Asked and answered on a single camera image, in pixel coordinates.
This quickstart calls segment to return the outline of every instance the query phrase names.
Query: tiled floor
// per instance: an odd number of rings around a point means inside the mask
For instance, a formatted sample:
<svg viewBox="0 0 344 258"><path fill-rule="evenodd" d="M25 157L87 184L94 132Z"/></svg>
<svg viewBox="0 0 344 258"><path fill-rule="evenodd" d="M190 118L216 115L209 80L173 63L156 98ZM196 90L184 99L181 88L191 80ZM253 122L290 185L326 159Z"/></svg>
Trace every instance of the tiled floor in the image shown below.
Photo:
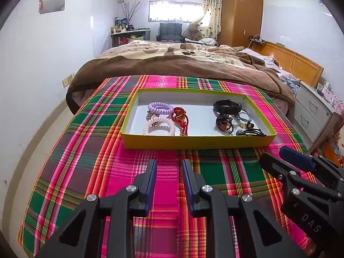
<svg viewBox="0 0 344 258"><path fill-rule="evenodd" d="M27 255L18 242L18 233L20 225L24 219L26 206L29 202L33 186L51 149L72 117L73 114L67 108L56 119L54 124L44 135L35 152L32 154L32 157L25 168L24 174L20 179L12 207L10 220L10 240L8 242L18 258L27 258Z"/></svg>

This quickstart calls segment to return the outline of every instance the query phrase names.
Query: wooden headboard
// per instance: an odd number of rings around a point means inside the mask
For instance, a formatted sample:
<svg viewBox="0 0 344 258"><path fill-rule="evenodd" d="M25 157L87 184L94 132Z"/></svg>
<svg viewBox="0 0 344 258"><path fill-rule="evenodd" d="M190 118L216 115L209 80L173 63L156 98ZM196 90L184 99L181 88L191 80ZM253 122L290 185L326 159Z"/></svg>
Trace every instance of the wooden headboard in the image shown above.
<svg viewBox="0 0 344 258"><path fill-rule="evenodd" d="M324 70L312 60L302 56L301 54L291 51L283 46L266 42L265 46L252 42L252 50L258 52L261 55L272 56L278 61L280 67L292 73L296 78L316 88L319 78Z"/></svg>

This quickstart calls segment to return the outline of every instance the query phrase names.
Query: window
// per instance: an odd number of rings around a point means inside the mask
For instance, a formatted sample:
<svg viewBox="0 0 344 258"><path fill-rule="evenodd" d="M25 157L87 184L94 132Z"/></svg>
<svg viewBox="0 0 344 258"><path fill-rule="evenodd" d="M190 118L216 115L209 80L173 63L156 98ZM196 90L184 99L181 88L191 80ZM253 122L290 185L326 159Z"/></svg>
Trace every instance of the window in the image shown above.
<svg viewBox="0 0 344 258"><path fill-rule="evenodd" d="M203 16L201 3L149 1L148 21L191 22Z"/></svg>

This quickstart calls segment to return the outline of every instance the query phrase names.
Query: white drawer cabinet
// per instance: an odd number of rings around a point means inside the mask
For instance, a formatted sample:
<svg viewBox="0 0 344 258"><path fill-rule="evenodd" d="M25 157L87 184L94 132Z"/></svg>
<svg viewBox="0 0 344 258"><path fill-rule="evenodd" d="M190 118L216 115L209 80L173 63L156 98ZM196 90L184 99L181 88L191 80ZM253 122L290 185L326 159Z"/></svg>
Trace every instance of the white drawer cabinet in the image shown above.
<svg viewBox="0 0 344 258"><path fill-rule="evenodd" d="M288 119L312 152L332 134L342 118L313 87L301 82L295 107L290 109Z"/></svg>

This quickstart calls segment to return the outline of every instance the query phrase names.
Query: gray armchair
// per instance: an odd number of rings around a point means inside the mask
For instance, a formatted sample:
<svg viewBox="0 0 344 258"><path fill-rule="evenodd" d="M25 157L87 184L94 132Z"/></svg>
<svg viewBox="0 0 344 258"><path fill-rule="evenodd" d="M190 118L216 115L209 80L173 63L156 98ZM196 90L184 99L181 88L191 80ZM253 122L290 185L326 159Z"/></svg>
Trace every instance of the gray armchair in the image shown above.
<svg viewBox="0 0 344 258"><path fill-rule="evenodd" d="M185 37L182 36L182 23L161 22L157 41L184 43Z"/></svg>

